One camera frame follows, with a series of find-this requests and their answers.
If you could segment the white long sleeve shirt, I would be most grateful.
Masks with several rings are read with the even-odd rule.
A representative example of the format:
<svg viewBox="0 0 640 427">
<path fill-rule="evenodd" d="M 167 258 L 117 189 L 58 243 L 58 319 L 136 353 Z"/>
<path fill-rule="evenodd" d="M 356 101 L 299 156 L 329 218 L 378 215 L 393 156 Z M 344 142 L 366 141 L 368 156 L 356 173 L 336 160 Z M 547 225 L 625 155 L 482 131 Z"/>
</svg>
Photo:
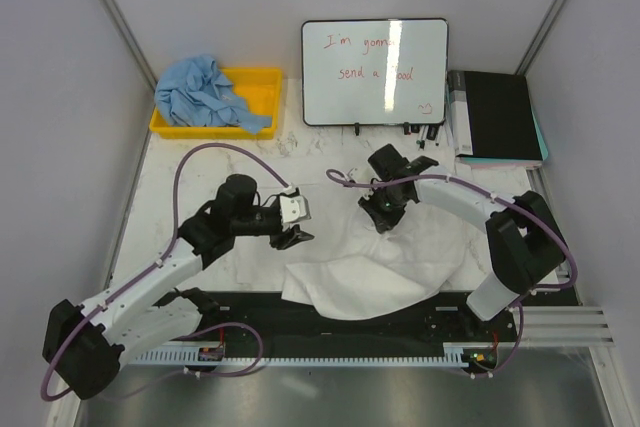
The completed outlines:
<svg viewBox="0 0 640 427">
<path fill-rule="evenodd" d="M 491 269 L 485 234 L 441 208 L 411 204 L 383 234 L 361 208 L 344 213 L 316 253 L 285 265 L 283 300 L 329 319 L 368 320 L 441 290 L 473 290 Z"/>
</svg>

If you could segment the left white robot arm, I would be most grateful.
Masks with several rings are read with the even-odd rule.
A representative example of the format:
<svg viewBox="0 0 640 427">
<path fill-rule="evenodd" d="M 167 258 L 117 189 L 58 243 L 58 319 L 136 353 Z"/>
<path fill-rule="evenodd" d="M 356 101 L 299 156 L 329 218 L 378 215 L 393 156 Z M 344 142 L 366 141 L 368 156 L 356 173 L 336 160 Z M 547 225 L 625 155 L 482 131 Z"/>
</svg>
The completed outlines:
<svg viewBox="0 0 640 427">
<path fill-rule="evenodd" d="M 58 375 L 66 391 L 91 399 L 138 355 L 165 342 L 193 335 L 208 340 L 219 316 L 174 289 L 230 252 L 239 237 L 266 237 L 271 248 L 286 250 L 311 240 L 301 222 L 310 219 L 307 199 L 294 186 L 266 206 L 255 203 L 256 181 L 233 174 L 213 199 L 176 228 L 167 252 L 148 267 L 74 305 L 64 299 L 50 311 L 43 345 L 49 367 L 41 385 L 45 401 Z"/>
</svg>

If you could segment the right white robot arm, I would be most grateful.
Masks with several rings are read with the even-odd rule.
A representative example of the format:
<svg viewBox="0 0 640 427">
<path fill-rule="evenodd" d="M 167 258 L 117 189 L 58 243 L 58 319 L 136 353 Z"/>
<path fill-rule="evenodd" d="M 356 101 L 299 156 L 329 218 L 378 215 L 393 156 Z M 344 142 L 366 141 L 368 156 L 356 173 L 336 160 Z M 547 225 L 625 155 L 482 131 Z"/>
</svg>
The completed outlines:
<svg viewBox="0 0 640 427">
<path fill-rule="evenodd" d="M 568 248 L 546 201 L 529 190 L 502 197 L 451 174 L 436 160 L 410 161 L 387 144 L 367 162 L 376 185 L 359 200 L 380 233 L 394 229 L 410 202 L 440 208 L 487 237 L 491 272 L 468 297 L 458 315 L 467 339 L 483 339 L 494 317 L 542 284 L 568 258 Z"/>
</svg>

